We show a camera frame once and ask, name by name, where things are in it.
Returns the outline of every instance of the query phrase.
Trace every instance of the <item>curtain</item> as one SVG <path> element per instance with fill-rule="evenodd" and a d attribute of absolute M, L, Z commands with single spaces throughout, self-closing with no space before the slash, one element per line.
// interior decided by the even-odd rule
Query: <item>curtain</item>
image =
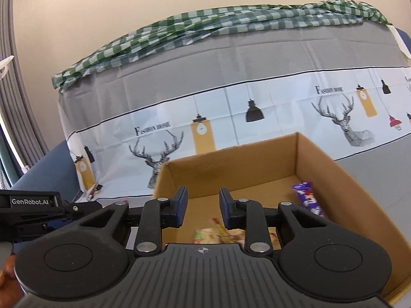
<path fill-rule="evenodd" d="M 19 158 L 25 166 L 31 167 L 48 149 L 34 120 L 24 89 L 14 40 L 12 2 L 13 0 L 0 0 L 0 60 L 14 55 L 9 64 L 9 72 L 0 80 L 0 114 Z M 1 160 L 3 165 L 9 162 L 3 158 Z"/>
<path fill-rule="evenodd" d="M 8 189 L 23 175 L 0 126 L 0 187 Z"/>

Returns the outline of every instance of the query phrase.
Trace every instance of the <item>candy wrapper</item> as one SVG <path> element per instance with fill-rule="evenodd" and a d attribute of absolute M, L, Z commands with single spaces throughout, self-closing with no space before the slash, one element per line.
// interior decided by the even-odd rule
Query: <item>candy wrapper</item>
<path fill-rule="evenodd" d="M 218 219 L 211 219 L 212 228 L 197 229 L 194 234 L 195 244 L 239 243 L 244 248 L 245 231 L 227 230 Z M 275 250 L 281 249 L 274 227 L 269 227 L 271 243 Z"/>
<path fill-rule="evenodd" d="M 324 216 L 323 211 L 318 205 L 317 199 L 314 197 L 314 193 L 311 190 L 310 182 L 303 182 L 292 186 L 293 190 L 297 194 L 299 200 L 303 203 L 303 206 L 308 211 L 319 215 Z"/>

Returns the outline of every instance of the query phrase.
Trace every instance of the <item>gray fabric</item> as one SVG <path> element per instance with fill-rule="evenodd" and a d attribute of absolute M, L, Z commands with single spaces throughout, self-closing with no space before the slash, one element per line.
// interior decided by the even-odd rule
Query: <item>gray fabric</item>
<path fill-rule="evenodd" d="M 24 164 L 32 166 L 47 152 L 34 120 L 18 65 L 13 32 L 13 0 L 0 0 L 0 60 L 14 55 L 9 72 L 0 81 L 0 110 Z"/>
<path fill-rule="evenodd" d="M 411 242 L 411 136 L 338 160 Z"/>
<path fill-rule="evenodd" d="M 162 100 L 316 69 L 405 65 L 385 25 L 317 26 L 208 38 L 89 75 L 60 94 L 66 135 Z"/>

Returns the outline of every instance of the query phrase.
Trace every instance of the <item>green checkered cloth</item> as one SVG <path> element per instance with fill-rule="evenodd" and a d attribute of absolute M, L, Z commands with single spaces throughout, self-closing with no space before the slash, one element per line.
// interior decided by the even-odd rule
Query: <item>green checkered cloth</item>
<path fill-rule="evenodd" d="M 131 63 L 153 53 L 190 45 L 209 36 L 306 26 L 360 24 L 366 19 L 390 24 L 373 6 L 346 0 L 192 11 L 168 17 L 124 35 L 56 74 L 51 80 L 55 89 L 64 91 L 86 75 Z"/>

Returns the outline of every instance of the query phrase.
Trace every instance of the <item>beige wall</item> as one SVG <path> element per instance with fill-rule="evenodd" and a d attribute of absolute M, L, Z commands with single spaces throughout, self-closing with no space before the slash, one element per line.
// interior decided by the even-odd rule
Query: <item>beige wall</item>
<path fill-rule="evenodd" d="M 63 140 L 58 92 L 50 78 L 100 46 L 177 13 L 239 4 L 304 4 L 319 0 L 14 0 L 17 53 L 30 104 L 44 139 Z M 411 34 L 410 0 L 357 0 Z"/>

